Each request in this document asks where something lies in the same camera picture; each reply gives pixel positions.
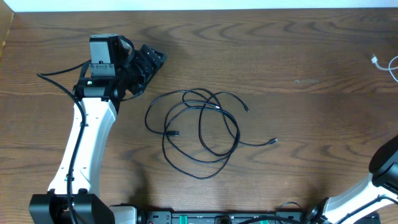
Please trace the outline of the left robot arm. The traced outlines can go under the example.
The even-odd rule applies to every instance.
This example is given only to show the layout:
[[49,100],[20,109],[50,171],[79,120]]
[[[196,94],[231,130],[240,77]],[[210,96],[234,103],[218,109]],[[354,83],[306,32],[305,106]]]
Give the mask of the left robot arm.
[[60,167],[46,194],[34,194],[29,212],[34,223],[146,223],[145,212],[132,205],[107,206],[99,197],[100,170],[109,132],[121,102],[130,91],[143,94],[165,63],[165,53],[149,45],[138,50],[119,34],[90,37],[89,61],[72,91],[72,130]]

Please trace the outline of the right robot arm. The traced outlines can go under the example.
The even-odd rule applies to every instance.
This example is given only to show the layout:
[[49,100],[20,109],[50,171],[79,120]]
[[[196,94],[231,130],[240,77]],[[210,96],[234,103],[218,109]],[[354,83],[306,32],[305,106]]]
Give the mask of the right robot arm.
[[364,179],[340,195],[324,198],[304,223],[355,223],[393,203],[397,203],[397,137],[376,151]]

